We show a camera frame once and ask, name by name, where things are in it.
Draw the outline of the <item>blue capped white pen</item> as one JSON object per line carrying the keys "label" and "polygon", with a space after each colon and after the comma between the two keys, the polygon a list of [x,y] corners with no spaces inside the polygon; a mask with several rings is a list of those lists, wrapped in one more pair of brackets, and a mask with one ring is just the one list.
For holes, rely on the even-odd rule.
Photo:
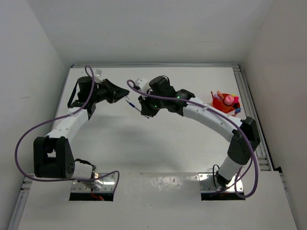
{"label": "blue capped white pen", "polygon": [[230,111],[229,113],[227,113],[227,115],[229,115],[229,116],[236,116],[240,112],[241,112],[241,108],[238,108],[238,109]]}

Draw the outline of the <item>blue ballpoint pen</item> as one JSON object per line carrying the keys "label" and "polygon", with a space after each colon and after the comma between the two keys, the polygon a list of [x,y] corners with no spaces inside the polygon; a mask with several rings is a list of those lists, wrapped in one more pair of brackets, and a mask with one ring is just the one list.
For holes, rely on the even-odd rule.
{"label": "blue ballpoint pen", "polygon": [[131,103],[131,102],[128,101],[128,100],[125,100],[125,101],[129,104],[129,106],[131,106],[133,109],[137,110],[137,111],[141,114],[141,110],[138,109],[133,103]]}

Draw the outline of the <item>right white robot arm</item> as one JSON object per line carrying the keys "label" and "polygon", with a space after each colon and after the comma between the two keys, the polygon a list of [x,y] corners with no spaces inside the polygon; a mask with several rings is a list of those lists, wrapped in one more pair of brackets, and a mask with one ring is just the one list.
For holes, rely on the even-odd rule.
{"label": "right white robot arm", "polygon": [[138,100],[142,115],[154,117],[159,110],[167,109],[171,113],[200,122],[230,143],[227,157],[215,174],[219,188],[225,188],[230,183],[235,173],[248,163],[251,152],[260,144],[258,127],[253,118],[227,116],[185,89],[176,91],[166,76],[158,76],[151,81],[137,79],[133,87],[141,92]]}

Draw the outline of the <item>grey orange marker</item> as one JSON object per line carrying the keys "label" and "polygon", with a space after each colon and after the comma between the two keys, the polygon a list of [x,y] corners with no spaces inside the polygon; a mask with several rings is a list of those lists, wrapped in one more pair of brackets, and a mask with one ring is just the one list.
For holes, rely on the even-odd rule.
{"label": "grey orange marker", "polygon": [[224,96],[223,96],[223,94],[222,94],[220,91],[217,91],[217,95],[219,96],[219,98],[220,98],[221,100],[224,99]]}

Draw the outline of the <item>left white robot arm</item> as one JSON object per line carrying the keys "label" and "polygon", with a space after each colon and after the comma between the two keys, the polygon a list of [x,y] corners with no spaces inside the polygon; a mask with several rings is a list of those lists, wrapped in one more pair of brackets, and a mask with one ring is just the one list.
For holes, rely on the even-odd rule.
{"label": "left white robot arm", "polygon": [[90,120],[97,103],[107,101],[113,104],[128,94],[128,90],[107,79],[93,82],[91,77],[80,77],[67,104],[67,117],[44,137],[34,140],[35,176],[55,180],[91,181],[95,166],[87,161],[74,159],[70,143],[82,125]]}

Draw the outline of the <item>pink glue bottle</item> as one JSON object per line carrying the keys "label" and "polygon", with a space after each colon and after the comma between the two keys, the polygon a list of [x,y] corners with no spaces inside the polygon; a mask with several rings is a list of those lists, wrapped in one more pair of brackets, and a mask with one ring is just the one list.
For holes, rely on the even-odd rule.
{"label": "pink glue bottle", "polygon": [[231,107],[231,106],[233,106],[233,104],[234,104],[234,97],[231,96],[231,95],[227,95],[224,98],[224,105],[228,106],[228,107]]}

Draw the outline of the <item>pink black highlighter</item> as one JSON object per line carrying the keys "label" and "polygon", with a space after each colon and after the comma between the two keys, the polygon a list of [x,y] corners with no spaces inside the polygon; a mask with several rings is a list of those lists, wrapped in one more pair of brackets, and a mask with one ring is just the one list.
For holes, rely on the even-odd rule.
{"label": "pink black highlighter", "polygon": [[234,97],[233,108],[234,108],[234,109],[238,109],[239,107],[240,107],[240,105],[239,105],[239,97],[238,97],[238,96],[235,96],[235,97]]}

